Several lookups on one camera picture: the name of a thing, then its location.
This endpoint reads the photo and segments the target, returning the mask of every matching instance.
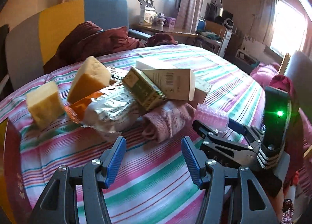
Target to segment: striped bedspread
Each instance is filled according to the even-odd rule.
[[[154,57],[179,68],[191,67],[197,77],[213,84],[206,104],[226,111],[240,123],[260,126],[265,104],[263,89],[235,65],[207,50],[184,44],[163,45],[98,59],[106,66],[129,69],[141,57]],[[67,105],[69,88],[80,65],[44,75],[0,102],[0,122],[9,117],[21,133],[21,169],[32,207],[58,166],[85,165],[112,145],[93,129],[74,124],[65,114],[40,131],[27,110],[25,94],[48,81],[57,83]],[[104,191],[112,223],[195,223],[203,191],[192,183],[180,139],[190,136],[199,147],[197,134],[190,127],[184,128],[174,138],[158,144],[143,140],[142,130],[136,125],[123,133],[127,152],[115,183]],[[225,137],[244,141],[232,130],[226,131]],[[77,200],[80,221],[85,223],[81,186],[77,188]]]

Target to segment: window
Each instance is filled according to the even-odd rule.
[[[300,49],[307,22],[305,17],[289,4],[279,0],[275,9],[274,33],[271,49],[285,56]]]

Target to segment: mug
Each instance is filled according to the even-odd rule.
[[[167,23],[167,20],[165,18],[156,18],[156,25],[163,26]]]

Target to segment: chair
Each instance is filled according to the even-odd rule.
[[[104,30],[129,26],[127,0],[73,0],[47,8],[17,25],[5,40],[7,69],[14,90],[44,75],[43,65],[80,23]],[[150,35],[129,30],[146,40]]]
[[[0,101],[13,92],[7,72],[7,62],[5,58],[5,38],[9,33],[9,26],[0,27]]]

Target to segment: cheese block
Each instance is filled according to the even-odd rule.
[[[63,103],[54,81],[50,81],[26,94],[26,104],[29,113],[40,129],[46,128],[64,113]]]
[[[75,103],[110,85],[111,73],[95,57],[88,57],[71,84],[67,100]]]

